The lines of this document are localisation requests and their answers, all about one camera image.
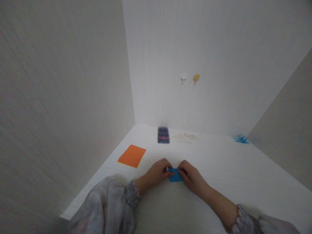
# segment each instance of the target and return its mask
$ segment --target white wall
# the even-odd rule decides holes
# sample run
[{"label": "white wall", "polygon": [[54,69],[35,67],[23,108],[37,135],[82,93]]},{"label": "white wall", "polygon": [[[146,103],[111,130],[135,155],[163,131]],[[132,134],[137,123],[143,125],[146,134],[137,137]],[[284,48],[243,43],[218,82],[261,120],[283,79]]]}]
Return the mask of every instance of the white wall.
[{"label": "white wall", "polygon": [[248,134],[312,46],[310,1],[123,7],[136,124]]},{"label": "white wall", "polygon": [[0,11],[0,232],[44,233],[135,123],[122,2]]},{"label": "white wall", "polygon": [[312,191],[312,49],[249,134],[250,141]]}]

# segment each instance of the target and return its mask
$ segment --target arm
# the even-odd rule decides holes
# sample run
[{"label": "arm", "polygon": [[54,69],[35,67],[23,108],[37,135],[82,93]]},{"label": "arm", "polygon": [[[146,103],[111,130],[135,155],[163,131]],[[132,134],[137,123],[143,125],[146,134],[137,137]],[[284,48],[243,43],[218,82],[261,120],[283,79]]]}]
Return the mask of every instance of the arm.
[{"label": "arm", "polygon": [[232,230],[238,216],[236,205],[217,190],[210,187],[199,171],[186,160],[182,161],[178,168],[184,169],[187,173],[183,170],[178,170],[186,186],[203,199],[221,218],[225,225]]},{"label": "arm", "polygon": [[140,195],[151,187],[158,185],[164,179],[174,175],[173,172],[167,171],[167,167],[172,168],[172,165],[166,158],[163,158],[155,162],[143,176],[135,180]]},{"label": "arm", "polygon": [[233,234],[300,234],[289,222],[267,215],[261,215],[259,219],[249,215],[241,205],[236,206],[210,187],[189,162],[184,160],[178,167],[183,169],[178,172],[186,186],[215,211]]},{"label": "arm", "polygon": [[132,210],[149,188],[173,175],[167,159],[161,159],[140,178],[126,186],[107,177],[87,195],[68,224],[68,233],[132,233],[136,222]]}]

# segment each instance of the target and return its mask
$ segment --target finger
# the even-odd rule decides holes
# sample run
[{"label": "finger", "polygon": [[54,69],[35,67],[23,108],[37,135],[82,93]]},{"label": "finger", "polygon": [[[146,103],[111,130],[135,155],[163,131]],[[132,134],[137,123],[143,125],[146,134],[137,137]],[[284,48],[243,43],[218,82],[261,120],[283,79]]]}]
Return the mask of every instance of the finger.
[{"label": "finger", "polygon": [[189,164],[189,162],[183,160],[178,166],[178,168],[184,169],[186,170],[187,173],[189,173],[190,170],[192,169],[192,166]]},{"label": "finger", "polygon": [[171,165],[171,163],[170,162],[168,162],[168,161],[165,161],[166,163],[165,163],[165,167],[169,167],[169,168],[172,168],[172,165]]},{"label": "finger", "polygon": [[183,179],[183,181],[184,181],[185,183],[191,182],[191,180],[190,180],[189,177],[185,174],[184,171],[178,170],[178,173],[180,174],[180,176],[182,177],[182,179]]},{"label": "finger", "polygon": [[165,172],[162,174],[162,179],[169,178],[171,176],[174,176],[175,174],[173,172]]}]

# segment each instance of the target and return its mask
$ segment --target lace cuff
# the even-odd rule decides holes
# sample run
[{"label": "lace cuff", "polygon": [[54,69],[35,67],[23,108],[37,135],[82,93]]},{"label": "lace cuff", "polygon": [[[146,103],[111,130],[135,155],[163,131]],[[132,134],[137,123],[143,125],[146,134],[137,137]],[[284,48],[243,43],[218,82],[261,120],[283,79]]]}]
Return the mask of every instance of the lace cuff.
[{"label": "lace cuff", "polygon": [[259,221],[249,215],[240,204],[237,208],[239,215],[232,229],[233,234],[263,234]]},{"label": "lace cuff", "polygon": [[136,183],[131,180],[130,183],[124,188],[126,203],[130,206],[132,210],[137,206],[138,202],[141,199],[139,190],[136,186]]}]

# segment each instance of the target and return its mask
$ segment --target wrist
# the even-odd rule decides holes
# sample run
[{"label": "wrist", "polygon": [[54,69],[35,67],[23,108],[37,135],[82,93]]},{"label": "wrist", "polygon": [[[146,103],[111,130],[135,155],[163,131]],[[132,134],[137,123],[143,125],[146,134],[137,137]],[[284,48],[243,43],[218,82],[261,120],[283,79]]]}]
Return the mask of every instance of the wrist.
[{"label": "wrist", "polygon": [[136,186],[139,190],[140,195],[145,193],[146,190],[148,190],[150,187],[147,183],[146,178],[143,176],[139,177],[138,179],[135,180]]},{"label": "wrist", "polygon": [[213,193],[213,188],[210,187],[208,184],[206,184],[204,188],[202,189],[200,198],[204,200],[206,203],[208,203],[211,200],[212,193]]}]

